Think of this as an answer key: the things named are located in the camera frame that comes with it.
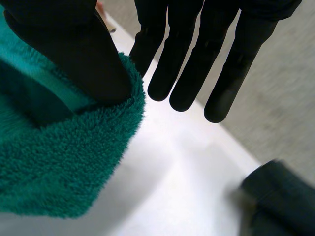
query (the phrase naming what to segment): glove finger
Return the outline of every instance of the glove finger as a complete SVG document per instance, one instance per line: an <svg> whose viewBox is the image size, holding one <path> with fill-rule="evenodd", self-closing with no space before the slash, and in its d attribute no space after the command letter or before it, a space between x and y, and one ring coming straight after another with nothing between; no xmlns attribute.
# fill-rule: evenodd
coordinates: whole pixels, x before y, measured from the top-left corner
<svg viewBox="0 0 315 236"><path fill-rule="evenodd" d="M170 96L170 104L176 111L186 111L192 105L220 52L238 12L238 6L229 2L206 0L204 3L197 43Z"/></svg>
<svg viewBox="0 0 315 236"><path fill-rule="evenodd" d="M147 72L165 33L166 0L135 0L141 31L136 35L130 58L142 76Z"/></svg>
<svg viewBox="0 0 315 236"><path fill-rule="evenodd" d="M203 0L171 0L168 9L170 33L157 68L148 87L155 101L164 100L170 93L190 46L195 21Z"/></svg>
<svg viewBox="0 0 315 236"><path fill-rule="evenodd" d="M261 45L272 35L276 25L277 21L241 13L231 51L205 106L208 121L218 123L225 119Z"/></svg>

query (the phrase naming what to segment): black glove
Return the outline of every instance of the black glove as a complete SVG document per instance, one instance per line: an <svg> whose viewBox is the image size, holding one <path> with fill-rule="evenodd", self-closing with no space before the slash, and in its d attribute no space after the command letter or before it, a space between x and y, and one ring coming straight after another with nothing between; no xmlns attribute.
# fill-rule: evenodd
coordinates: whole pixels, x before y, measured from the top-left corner
<svg viewBox="0 0 315 236"><path fill-rule="evenodd" d="M57 64L104 105L130 96L130 81L96 0L0 0L5 19L24 42Z"/></svg>
<svg viewBox="0 0 315 236"><path fill-rule="evenodd" d="M135 0L141 31L130 52L145 75L165 32L166 11L170 33L148 88L155 101L170 93L190 46L195 21L201 12L199 37L170 96L176 111L194 102L220 52L226 32L239 9L235 40L205 106L210 122L225 119L261 45L271 36L278 20L290 17L302 0Z"/></svg>

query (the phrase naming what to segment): gray carpet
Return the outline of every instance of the gray carpet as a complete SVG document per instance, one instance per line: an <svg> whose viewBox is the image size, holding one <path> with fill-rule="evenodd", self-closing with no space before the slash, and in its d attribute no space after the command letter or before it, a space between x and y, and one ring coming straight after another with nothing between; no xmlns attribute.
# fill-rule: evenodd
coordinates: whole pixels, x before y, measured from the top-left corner
<svg viewBox="0 0 315 236"><path fill-rule="evenodd" d="M104 3L115 20L135 36L140 25L133 0L104 0ZM198 95L202 104L207 102L221 72L234 39L235 26L236 21ZM262 46L228 117L222 123L261 163L274 158L283 159L313 184L314 26L315 1L304 0L291 18L277 25L272 37Z"/></svg>

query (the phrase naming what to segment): fuzzy fabric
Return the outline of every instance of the fuzzy fabric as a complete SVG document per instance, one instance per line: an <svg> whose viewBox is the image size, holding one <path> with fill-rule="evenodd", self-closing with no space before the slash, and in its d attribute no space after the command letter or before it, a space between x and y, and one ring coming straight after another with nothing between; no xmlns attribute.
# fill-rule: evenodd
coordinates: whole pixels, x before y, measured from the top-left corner
<svg viewBox="0 0 315 236"><path fill-rule="evenodd" d="M0 212L76 218L88 211L143 118L141 77L129 58L120 56L132 83L131 98L121 105L74 113L38 128L0 93ZM0 67L0 81L10 67L18 72L10 73L12 81L22 76L38 81L71 111L95 103L18 39L2 16Z"/></svg>

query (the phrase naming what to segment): fingertip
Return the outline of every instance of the fingertip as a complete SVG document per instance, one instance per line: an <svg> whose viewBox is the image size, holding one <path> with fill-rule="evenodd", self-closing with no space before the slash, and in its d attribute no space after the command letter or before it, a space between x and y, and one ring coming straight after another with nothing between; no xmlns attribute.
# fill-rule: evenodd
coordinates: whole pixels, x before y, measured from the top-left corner
<svg viewBox="0 0 315 236"><path fill-rule="evenodd" d="M169 98L169 104L177 112L185 112L192 105L192 103L184 101L181 97L182 96L178 96L178 94L175 94L173 91Z"/></svg>

